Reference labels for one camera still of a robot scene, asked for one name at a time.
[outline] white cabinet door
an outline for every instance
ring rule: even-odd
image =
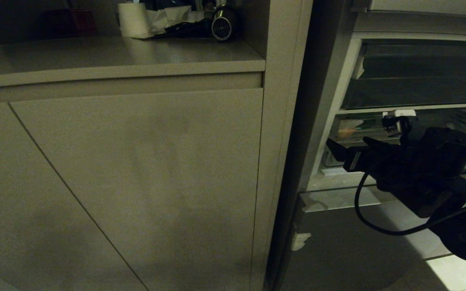
[[[0,278],[20,290],[145,290],[0,103]]]
[[[23,101],[18,116],[150,291],[248,290],[263,89]]]

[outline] tissue paper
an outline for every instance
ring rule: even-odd
[[[165,28],[186,21],[191,10],[192,6],[179,6],[158,11],[147,11],[150,31],[153,34],[165,33]]]
[[[150,31],[144,3],[120,3],[118,4],[118,16],[123,37],[149,38],[154,36]]]

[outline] toilet paper roll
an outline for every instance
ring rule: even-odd
[[[120,3],[118,15],[123,37],[149,38],[154,36],[150,32],[144,3]]]

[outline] cable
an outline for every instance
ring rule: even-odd
[[[364,175],[362,176],[361,178],[361,181],[359,182],[359,186],[357,186],[357,191],[355,192],[355,213],[357,214],[357,217],[359,217],[359,219],[364,223],[366,224],[367,226],[369,226],[370,228],[373,228],[374,230],[378,231],[378,232],[382,232],[383,234],[389,234],[391,236],[405,236],[407,234],[414,234],[415,232],[420,232],[422,230],[426,230],[427,228],[429,227],[432,227],[434,225],[437,225],[438,223],[441,223],[442,221],[445,221],[451,217],[455,217],[457,215],[460,215],[461,213],[464,213],[466,212],[466,207],[456,211],[456,212],[453,212],[445,217],[442,217],[440,219],[436,219],[434,221],[430,221],[430,222],[427,222],[427,223],[424,223],[422,225],[419,225],[419,226],[416,226],[416,227],[413,227],[413,228],[410,228],[409,230],[400,230],[398,232],[395,232],[393,230],[385,230],[384,228],[381,228],[377,225],[374,225],[373,223],[371,223],[370,221],[366,220],[362,214],[361,214],[361,211],[359,209],[359,197],[360,197],[360,194],[361,194],[361,190],[362,190],[362,187],[364,186],[364,182],[366,181],[366,178],[368,177],[368,172],[364,173]]]

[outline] refrigerator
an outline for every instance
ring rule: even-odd
[[[429,261],[451,252],[429,230],[389,236],[359,221],[354,197],[363,173],[347,173],[326,141],[399,144],[381,125],[383,112],[396,109],[414,109],[426,127],[466,133],[466,4],[458,3],[314,2],[268,289],[373,291],[406,280],[404,290],[447,290]],[[375,184],[369,177],[361,191],[366,219],[389,230],[427,221]]]

